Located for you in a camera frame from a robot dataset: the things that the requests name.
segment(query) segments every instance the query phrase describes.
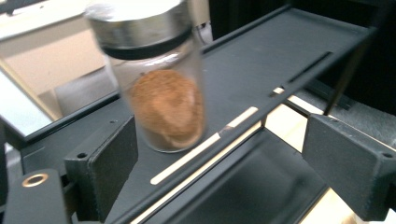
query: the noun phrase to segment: brown powder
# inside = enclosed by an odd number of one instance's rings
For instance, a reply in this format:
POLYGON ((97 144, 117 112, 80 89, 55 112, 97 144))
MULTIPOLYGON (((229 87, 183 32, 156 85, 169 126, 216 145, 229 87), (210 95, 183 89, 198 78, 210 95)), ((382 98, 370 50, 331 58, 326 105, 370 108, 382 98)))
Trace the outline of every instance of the brown powder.
POLYGON ((136 81, 128 94, 136 120, 159 150, 189 147, 202 135, 202 94, 177 71, 149 72, 136 81))

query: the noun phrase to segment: black panel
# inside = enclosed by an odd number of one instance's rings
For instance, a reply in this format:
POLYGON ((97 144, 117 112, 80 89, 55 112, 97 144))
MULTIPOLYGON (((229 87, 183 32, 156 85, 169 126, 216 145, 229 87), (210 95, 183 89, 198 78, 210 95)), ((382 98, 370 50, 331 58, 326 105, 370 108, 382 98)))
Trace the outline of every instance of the black panel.
POLYGON ((8 194, 8 175, 5 143, 6 138, 4 136, 4 126, 3 122, 0 121, 0 223, 3 217, 8 194))
POLYGON ((64 164, 78 185, 78 220, 105 221, 136 162, 134 117, 111 120, 70 152, 64 164))
POLYGON ((260 131, 147 223, 297 223, 326 188, 300 153, 260 131))
POLYGON ((396 180, 396 152, 337 119, 313 115, 304 159, 365 221, 383 221, 396 180))
POLYGON ((40 170, 16 180, 8 194, 4 223, 71 223, 58 172, 40 170))

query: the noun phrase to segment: silver jar lid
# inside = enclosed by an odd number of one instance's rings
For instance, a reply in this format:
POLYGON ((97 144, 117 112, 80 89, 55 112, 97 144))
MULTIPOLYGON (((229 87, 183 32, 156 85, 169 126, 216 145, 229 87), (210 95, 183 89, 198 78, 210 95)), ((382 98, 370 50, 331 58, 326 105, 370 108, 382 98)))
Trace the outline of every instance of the silver jar lid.
POLYGON ((157 56, 191 35, 186 0, 97 1, 86 8, 84 15, 99 47, 119 59, 157 56))

